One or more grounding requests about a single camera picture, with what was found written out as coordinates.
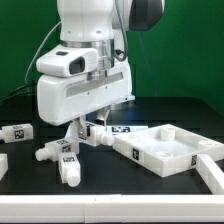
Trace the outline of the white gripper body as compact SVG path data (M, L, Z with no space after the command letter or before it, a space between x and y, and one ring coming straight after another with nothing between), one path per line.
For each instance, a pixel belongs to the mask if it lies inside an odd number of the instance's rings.
M59 78L42 75L37 86L41 119L58 126L114 103L127 100L132 92L130 66L118 63L100 80L87 75Z

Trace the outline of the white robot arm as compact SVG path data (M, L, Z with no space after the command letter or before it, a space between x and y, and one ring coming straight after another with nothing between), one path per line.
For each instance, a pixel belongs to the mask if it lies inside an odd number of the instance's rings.
M105 118L113 104L131 98L128 31L151 29L164 13L165 0L57 0L61 44L41 56L37 85L41 119L70 124L85 140L85 116Z

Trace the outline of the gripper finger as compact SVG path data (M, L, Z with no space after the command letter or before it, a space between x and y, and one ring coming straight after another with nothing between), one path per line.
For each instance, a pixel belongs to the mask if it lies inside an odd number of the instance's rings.
M85 140L87 137L87 126L84 117L79 117L74 120L77 136L79 139Z
M96 120L101 121L101 122L105 122L107 120L108 116L109 116L109 113L110 113L110 110L107 109L107 108L100 109L97 112Z

